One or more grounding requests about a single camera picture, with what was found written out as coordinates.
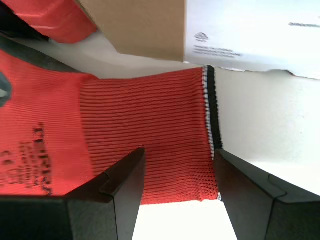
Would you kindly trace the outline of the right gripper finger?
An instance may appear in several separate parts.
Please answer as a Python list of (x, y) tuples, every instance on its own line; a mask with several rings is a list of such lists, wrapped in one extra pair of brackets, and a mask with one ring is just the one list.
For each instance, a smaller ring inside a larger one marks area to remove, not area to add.
[(239, 240), (318, 240), (320, 197), (223, 150), (214, 154), (222, 201)]
[(4, 195), (3, 240), (130, 240), (144, 191), (145, 149), (138, 148), (63, 196)]

